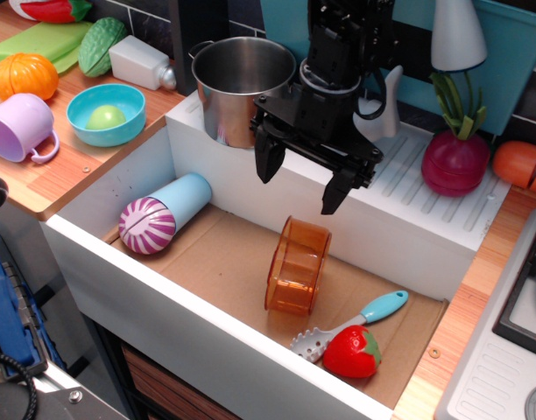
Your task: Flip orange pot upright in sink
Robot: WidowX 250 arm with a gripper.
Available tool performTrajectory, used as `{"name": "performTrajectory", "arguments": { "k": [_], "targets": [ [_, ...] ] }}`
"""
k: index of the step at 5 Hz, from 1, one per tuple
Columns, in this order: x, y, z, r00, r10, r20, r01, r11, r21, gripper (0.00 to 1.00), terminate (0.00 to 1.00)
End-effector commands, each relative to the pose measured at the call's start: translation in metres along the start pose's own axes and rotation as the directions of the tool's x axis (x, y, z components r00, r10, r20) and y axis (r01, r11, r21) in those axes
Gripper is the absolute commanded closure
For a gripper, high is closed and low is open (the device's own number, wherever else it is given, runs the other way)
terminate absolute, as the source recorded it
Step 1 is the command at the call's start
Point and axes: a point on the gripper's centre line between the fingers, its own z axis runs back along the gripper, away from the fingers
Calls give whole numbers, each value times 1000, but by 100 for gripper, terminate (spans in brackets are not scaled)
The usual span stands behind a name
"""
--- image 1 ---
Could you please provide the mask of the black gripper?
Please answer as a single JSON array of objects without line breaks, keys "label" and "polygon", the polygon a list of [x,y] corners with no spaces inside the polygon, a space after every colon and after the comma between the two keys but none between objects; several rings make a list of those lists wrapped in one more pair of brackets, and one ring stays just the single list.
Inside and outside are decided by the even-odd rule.
[{"label": "black gripper", "polygon": [[329,94],[299,83],[255,97],[250,128],[261,181],[272,180],[290,150],[334,172],[322,196],[323,215],[334,214],[353,188],[369,186],[384,155],[353,123],[357,100],[357,91]]}]

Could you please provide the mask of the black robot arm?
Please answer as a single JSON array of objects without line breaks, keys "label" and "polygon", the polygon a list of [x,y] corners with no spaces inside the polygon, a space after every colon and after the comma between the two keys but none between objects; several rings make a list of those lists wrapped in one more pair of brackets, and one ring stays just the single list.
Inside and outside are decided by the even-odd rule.
[{"label": "black robot arm", "polygon": [[383,152],[356,127],[384,115],[391,92],[382,67],[398,43],[392,1],[311,1],[310,46],[299,82],[261,94],[250,121],[257,175],[268,183],[293,151],[329,169],[322,213],[333,214],[353,189],[370,185]]}]

